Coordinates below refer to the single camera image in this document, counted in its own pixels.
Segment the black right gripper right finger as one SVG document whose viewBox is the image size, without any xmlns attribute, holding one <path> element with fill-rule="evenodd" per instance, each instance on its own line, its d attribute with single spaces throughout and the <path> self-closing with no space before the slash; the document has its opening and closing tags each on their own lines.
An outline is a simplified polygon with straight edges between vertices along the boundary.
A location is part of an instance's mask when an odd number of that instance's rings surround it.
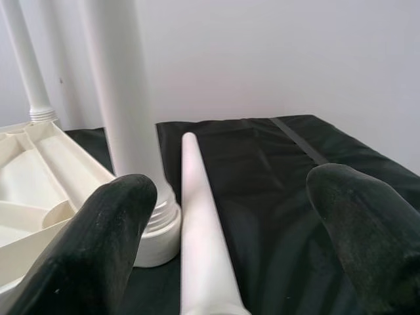
<svg viewBox="0 0 420 315">
<path fill-rule="evenodd" d="M 419 212 L 392 186 L 347 165 L 306 178 L 311 206 L 368 314 L 419 313 Z"/>
</svg>

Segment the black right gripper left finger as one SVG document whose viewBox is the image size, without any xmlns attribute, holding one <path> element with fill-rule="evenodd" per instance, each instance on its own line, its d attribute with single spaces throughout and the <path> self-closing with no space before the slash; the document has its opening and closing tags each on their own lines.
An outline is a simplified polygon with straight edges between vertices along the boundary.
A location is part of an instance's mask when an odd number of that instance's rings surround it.
<svg viewBox="0 0 420 315">
<path fill-rule="evenodd" d="M 6 313 L 115 314 L 157 194 L 141 174 L 96 189 L 6 298 Z"/>
</svg>

